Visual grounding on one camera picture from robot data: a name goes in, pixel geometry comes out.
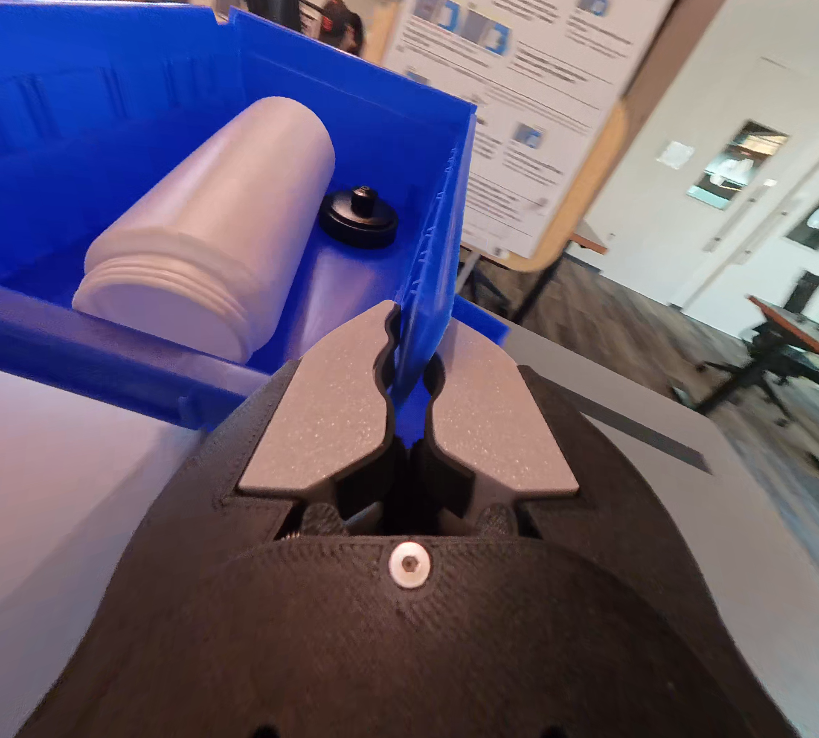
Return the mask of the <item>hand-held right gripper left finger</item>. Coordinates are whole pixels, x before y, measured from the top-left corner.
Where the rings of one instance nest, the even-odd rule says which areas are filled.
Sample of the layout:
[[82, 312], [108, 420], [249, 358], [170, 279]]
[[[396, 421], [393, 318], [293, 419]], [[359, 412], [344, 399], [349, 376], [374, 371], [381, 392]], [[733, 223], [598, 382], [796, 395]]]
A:
[[334, 493], [386, 453], [395, 434], [394, 379], [401, 308], [384, 300], [302, 355], [238, 489]]

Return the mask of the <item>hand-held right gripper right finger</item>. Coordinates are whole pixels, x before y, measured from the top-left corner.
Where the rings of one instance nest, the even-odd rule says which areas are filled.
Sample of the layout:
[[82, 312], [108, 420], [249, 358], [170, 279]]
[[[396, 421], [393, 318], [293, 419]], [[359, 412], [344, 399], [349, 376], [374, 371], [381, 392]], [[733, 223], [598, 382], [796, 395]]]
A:
[[514, 360], [451, 320], [424, 375], [427, 489], [441, 505], [571, 497], [572, 473]]

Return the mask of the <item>black bottle lid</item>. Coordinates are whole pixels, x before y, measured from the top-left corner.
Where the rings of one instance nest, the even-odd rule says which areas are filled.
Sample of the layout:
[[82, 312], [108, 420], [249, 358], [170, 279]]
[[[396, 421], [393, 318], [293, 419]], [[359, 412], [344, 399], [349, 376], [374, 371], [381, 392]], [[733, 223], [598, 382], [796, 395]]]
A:
[[336, 241], [375, 250], [393, 244], [400, 218], [375, 189], [361, 185], [326, 194], [318, 222], [322, 231]]

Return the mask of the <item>white plastic bottle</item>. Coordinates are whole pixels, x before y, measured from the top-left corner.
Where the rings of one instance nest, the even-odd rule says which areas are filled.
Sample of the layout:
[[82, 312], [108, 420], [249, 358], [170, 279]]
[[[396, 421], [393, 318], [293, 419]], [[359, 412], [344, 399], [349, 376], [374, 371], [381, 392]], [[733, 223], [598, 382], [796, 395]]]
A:
[[91, 243], [72, 308], [246, 364], [276, 331], [334, 168], [310, 108], [252, 103]]

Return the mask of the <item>blue plastic bin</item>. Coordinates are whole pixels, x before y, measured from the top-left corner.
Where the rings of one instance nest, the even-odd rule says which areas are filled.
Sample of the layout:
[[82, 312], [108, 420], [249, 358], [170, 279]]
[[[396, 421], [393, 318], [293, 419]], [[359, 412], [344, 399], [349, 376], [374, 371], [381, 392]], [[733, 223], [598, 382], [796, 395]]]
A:
[[[398, 384], [444, 319], [501, 345], [455, 293], [473, 106], [258, 16], [181, 4], [2, 0], [2, 372], [180, 427], [214, 428], [283, 364], [383, 300], [401, 307]], [[231, 118], [264, 97], [310, 108], [333, 141], [331, 191], [366, 184], [394, 243], [314, 226], [272, 339], [217, 362], [70, 309], [91, 242]]]

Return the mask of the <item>black office chair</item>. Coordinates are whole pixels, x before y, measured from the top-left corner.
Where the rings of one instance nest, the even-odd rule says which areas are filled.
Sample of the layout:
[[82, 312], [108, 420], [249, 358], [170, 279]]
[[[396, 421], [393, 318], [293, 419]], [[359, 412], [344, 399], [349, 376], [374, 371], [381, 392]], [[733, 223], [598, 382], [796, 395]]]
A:
[[773, 373], [776, 366], [784, 359], [784, 350], [789, 346], [787, 336], [770, 324], [765, 324], [763, 328], [762, 332], [754, 334], [750, 343], [746, 344], [749, 358], [744, 365], [702, 361], [695, 366], [695, 370], [699, 373], [710, 368], [729, 374], [730, 377], [701, 401], [693, 404], [694, 411], [708, 415], [719, 405], [728, 401], [737, 391], [756, 386], [780, 410], [782, 418], [776, 420], [778, 425], [786, 427], [793, 421], [793, 415], [784, 407], [780, 398], [773, 393], [772, 387], [766, 380], [766, 373]]

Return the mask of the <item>wood-top office desk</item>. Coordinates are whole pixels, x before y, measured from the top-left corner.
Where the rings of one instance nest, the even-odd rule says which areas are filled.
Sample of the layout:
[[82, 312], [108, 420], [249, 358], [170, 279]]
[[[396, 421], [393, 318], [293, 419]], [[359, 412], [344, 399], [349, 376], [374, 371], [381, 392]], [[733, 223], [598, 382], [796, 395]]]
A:
[[787, 344], [805, 352], [818, 354], [818, 323], [804, 314], [787, 311], [784, 307], [747, 295], [747, 299], [760, 310], [765, 320], [776, 325]]

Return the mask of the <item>black desk monitor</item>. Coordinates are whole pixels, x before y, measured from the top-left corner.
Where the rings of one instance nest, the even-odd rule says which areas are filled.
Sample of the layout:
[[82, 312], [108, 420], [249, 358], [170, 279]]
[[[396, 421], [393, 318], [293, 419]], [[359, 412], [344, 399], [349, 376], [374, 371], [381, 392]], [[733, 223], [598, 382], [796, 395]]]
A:
[[782, 308], [792, 314], [803, 314], [818, 289], [818, 282], [818, 274], [804, 271], [795, 282]]

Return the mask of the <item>instruction sign stand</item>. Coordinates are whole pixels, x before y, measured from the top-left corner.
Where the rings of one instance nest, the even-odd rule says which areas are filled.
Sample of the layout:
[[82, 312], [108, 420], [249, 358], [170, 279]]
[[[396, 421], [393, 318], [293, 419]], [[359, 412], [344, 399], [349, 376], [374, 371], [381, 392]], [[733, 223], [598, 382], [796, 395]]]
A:
[[383, 66], [467, 102], [453, 247], [507, 268], [548, 266], [624, 143], [627, 87], [673, 0], [402, 0]]

